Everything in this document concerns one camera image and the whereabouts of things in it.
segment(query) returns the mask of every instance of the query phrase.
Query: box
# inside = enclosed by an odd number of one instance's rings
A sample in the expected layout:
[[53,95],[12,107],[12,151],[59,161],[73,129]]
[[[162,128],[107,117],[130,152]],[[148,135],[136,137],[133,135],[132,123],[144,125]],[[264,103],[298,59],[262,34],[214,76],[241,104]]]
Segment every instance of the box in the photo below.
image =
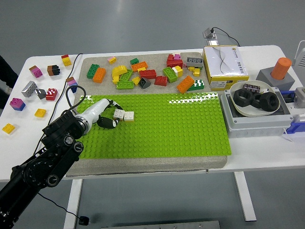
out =
[[212,91],[228,90],[249,79],[237,46],[204,47],[203,62]]

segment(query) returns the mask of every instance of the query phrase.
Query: person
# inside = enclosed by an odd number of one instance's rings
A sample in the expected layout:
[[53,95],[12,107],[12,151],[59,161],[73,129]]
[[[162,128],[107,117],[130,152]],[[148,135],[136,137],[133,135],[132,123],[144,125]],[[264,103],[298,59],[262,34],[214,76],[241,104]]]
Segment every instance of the person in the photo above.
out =
[[9,87],[6,91],[0,88],[0,109],[3,109],[5,104],[7,103],[10,92],[14,87],[16,81],[18,79],[18,75],[12,70],[8,63],[0,56],[0,80],[6,83]]

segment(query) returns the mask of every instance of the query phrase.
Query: green lego brick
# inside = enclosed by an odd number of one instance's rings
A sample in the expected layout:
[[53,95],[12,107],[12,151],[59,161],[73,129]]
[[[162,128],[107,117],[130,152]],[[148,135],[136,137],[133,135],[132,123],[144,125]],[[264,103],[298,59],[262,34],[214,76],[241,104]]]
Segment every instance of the green lego brick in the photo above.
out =
[[116,89],[133,89],[133,81],[118,81]]
[[136,63],[139,63],[139,60],[138,58],[134,58],[130,61],[130,64],[133,65],[133,64],[136,64]]
[[100,66],[98,64],[91,64],[91,67],[87,73],[87,78],[88,79],[93,79],[94,77],[94,74],[96,73],[97,69],[99,68]]
[[195,83],[189,89],[187,89],[187,91],[195,91],[203,88],[204,88],[203,80],[195,80]]
[[[84,144],[80,158],[231,154],[217,93],[89,95],[78,112],[102,98],[116,101],[125,111],[134,111],[134,122],[119,122],[115,129],[93,124],[79,139]],[[106,109],[102,116],[112,118],[114,109]]]
[[171,67],[167,67],[163,69],[165,76],[168,78],[168,82],[173,83],[178,80],[178,76],[176,76],[175,72]]
[[132,73],[133,73],[132,70],[127,69],[127,72],[121,75],[120,81],[129,81]]

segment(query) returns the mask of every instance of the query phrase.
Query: table leg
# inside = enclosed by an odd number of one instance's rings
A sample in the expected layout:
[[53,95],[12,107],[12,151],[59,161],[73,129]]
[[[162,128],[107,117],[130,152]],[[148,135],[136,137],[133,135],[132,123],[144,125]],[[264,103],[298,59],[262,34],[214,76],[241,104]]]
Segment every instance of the table leg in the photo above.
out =
[[[67,210],[69,212],[73,212],[75,215],[77,215],[78,204],[81,197],[81,186],[82,186],[82,179],[76,179],[72,181]],[[70,213],[66,213],[66,219],[63,229],[74,229],[76,219],[77,218],[74,215]]]
[[255,212],[253,209],[249,189],[247,186],[244,172],[234,172],[235,181],[239,193],[240,202],[242,204],[245,221],[256,221]]

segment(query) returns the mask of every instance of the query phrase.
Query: white lego brick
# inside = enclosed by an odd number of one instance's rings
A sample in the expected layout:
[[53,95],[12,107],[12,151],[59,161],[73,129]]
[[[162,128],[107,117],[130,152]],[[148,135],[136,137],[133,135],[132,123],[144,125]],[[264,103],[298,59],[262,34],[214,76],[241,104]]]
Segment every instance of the white lego brick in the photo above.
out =
[[133,122],[134,121],[134,111],[126,111],[124,116],[125,122]]
[[176,69],[176,67],[173,67],[172,69],[175,72],[176,76],[178,76],[178,70]]
[[114,118],[119,118],[120,120],[123,120],[124,114],[125,114],[125,111],[124,111],[124,110],[115,109],[114,114],[113,114],[113,117],[114,117]]

